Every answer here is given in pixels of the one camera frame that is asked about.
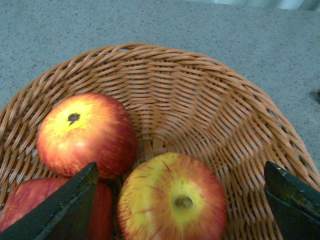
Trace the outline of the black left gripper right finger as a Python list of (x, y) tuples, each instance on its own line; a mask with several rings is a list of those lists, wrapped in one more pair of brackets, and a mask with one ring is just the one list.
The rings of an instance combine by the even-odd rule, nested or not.
[(284, 240), (320, 238), (320, 192), (267, 161), (264, 193)]

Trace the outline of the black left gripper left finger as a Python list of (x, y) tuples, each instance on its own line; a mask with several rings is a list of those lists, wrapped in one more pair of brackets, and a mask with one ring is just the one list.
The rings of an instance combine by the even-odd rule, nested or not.
[(35, 209), (0, 234), (2, 240), (83, 240), (99, 171), (89, 163)]

